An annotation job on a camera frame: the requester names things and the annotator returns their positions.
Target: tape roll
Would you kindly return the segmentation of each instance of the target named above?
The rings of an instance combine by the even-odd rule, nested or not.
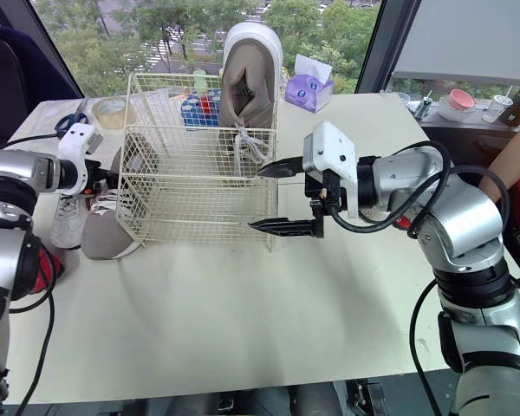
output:
[[[105,98],[93,105],[93,114],[103,128],[119,130],[124,127],[125,105],[126,101],[124,98]],[[133,124],[136,120],[137,114],[129,103],[127,124]]]

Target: white table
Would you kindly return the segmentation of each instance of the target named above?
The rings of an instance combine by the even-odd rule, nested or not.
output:
[[[14,138],[52,131],[75,107],[42,103]],[[355,142],[359,156],[387,155],[426,139],[394,95],[335,96],[316,115],[282,102],[279,157],[302,154],[303,137],[324,118]],[[102,134],[95,158],[109,166],[122,133]],[[19,145],[51,152],[56,146],[56,139]],[[280,185],[280,215],[311,217],[302,180]],[[43,195],[35,211],[35,232],[48,247],[56,201]],[[79,250],[60,254],[66,272],[54,292],[55,328],[35,403],[412,372],[410,314],[432,279],[418,244],[405,233],[357,235],[330,219],[324,239],[282,238],[271,253],[261,245],[153,244],[111,262],[87,260]],[[508,254],[507,261],[520,277]],[[425,369],[446,367],[439,311],[433,293],[418,322]],[[18,403],[32,380],[48,318],[44,305],[11,317],[8,403]]]

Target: person's arm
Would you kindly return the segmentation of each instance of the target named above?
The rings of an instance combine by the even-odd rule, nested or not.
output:
[[[520,179],[520,131],[514,135],[503,151],[493,160],[489,170],[501,178],[507,188],[513,186]],[[487,194],[493,202],[501,198],[498,188],[492,180],[483,178],[479,189]]]

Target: pink bowl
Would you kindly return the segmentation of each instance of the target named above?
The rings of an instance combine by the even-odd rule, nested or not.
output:
[[[447,96],[447,102],[455,110],[468,110],[474,107],[474,99],[462,89],[453,89]]]

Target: window frame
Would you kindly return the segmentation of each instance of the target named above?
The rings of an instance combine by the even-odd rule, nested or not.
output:
[[[355,94],[379,93],[391,79],[421,0],[382,0]]]

